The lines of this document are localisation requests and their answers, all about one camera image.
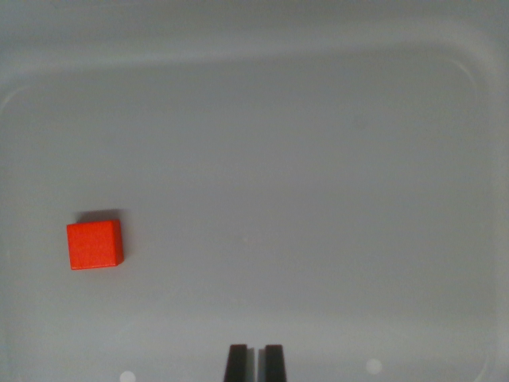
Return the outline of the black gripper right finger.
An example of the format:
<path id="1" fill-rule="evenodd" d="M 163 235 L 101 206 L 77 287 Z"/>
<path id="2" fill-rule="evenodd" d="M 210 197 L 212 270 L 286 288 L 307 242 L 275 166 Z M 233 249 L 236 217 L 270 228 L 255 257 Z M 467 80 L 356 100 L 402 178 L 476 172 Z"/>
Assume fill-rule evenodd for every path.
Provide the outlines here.
<path id="1" fill-rule="evenodd" d="M 286 363 L 282 345 L 266 345 L 258 352 L 258 381 L 286 382 Z"/>

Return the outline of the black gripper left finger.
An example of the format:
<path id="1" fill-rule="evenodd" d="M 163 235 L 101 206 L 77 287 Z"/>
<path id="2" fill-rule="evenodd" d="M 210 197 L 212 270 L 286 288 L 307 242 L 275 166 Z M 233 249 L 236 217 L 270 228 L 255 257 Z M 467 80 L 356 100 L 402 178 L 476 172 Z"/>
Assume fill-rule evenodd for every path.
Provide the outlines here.
<path id="1" fill-rule="evenodd" d="M 253 382 L 255 380 L 255 351 L 246 344 L 230 346 L 224 382 Z"/>

